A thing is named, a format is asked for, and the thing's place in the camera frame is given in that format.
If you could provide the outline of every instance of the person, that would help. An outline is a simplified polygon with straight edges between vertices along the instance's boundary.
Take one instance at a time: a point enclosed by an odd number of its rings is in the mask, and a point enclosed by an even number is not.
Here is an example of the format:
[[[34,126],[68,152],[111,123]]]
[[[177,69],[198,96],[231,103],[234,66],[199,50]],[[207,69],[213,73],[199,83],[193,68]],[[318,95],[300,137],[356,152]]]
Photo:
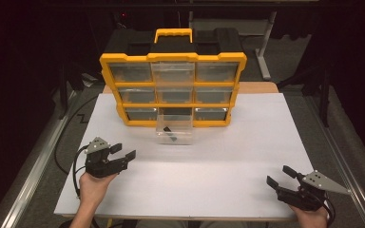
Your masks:
[[[79,179],[80,184],[80,204],[76,215],[70,224],[71,228],[89,228],[93,220],[94,214],[97,207],[102,202],[106,195],[106,190],[112,180],[117,177],[117,174],[97,179],[88,173],[84,173]],[[298,217],[298,223],[301,228],[326,228],[327,227],[327,216],[328,212],[323,208],[319,208],[314,211],[303,211],[295,206],[289,205],[289,207],[295,212]],[[186,223],[182,221],[175,221],[172,225],[168,224],[167,227],[186,227]],[[215,227],[223,227],[222,223],[216,225]]]

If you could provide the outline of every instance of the white tabletop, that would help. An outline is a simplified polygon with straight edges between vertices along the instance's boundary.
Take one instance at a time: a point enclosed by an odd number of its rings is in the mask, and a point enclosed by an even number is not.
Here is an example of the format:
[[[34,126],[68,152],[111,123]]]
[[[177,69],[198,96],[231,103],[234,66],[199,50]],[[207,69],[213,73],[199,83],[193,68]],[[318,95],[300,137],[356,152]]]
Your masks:
[[[97,100],[81,146],[99,136],[137,156],[109,186],[96,211],[124,219],[287,220],[295,215],[266,184],[296,190],[281,169],[313,168],[282,94],[239,94],[227,127],[194,128],[192,145],[157,144],[155,128],[128,127],[118,117],[112,94]],[[84,166],[81,154],[77,167]],[[54,213],[76,213],[71,175]]]

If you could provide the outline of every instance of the yellow handle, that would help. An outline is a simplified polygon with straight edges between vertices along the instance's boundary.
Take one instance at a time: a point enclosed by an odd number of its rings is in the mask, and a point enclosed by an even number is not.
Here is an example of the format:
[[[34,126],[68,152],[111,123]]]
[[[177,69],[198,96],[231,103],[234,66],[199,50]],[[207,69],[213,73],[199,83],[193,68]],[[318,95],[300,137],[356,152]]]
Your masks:
[[[159,36],[184,36],[189,35],[189,43],[192,43],[192,29],[191,28],[159,28],[156,30],[155,44]]]

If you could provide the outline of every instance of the yellow and black storage cabinet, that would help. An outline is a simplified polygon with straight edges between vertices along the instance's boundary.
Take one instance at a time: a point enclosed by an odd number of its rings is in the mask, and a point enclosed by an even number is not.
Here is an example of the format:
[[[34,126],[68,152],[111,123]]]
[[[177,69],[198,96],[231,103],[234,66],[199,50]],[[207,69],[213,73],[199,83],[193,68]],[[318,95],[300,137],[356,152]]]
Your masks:
[[[186,115],[199,127],[230,124],[246,60],[234,28],[162,28],[115,30],[100,63],[126,125]]]

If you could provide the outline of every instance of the transparent drawer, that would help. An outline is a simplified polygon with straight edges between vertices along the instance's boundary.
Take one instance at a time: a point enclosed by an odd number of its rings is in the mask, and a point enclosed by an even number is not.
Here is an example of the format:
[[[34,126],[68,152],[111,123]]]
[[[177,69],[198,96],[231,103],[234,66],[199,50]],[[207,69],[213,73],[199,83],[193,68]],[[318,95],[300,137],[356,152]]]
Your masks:
[[[116,82],[151,82],[149,63],[108,64]]]
[[[156,87],[158,102],[166,104],[189,104],[192,87]]]
[[[239,63],[197,63],[197,82],[233,82]]]
[[[155,103],[154,87],[118,87],[124,103]]]
[[[159,114],[156,122],[158,143],[191,144],[193,138],[191,108],[163,108],[165,109],[167,109],[165,113],[170,115]]]
[[[125,113],[130,121],[156,121],[158,110],[155,107],[127,107]]]
[[[193,85],[195,64],[188,62],[152,63],[152,74],[158,86],[168,84]]]
[[[227,111],[227,107],[198,107],[194,110],[194,118],[196,121],[224,121],[226,119]]]
[[[228,104],[233,87],[195,87],[195,103]]]

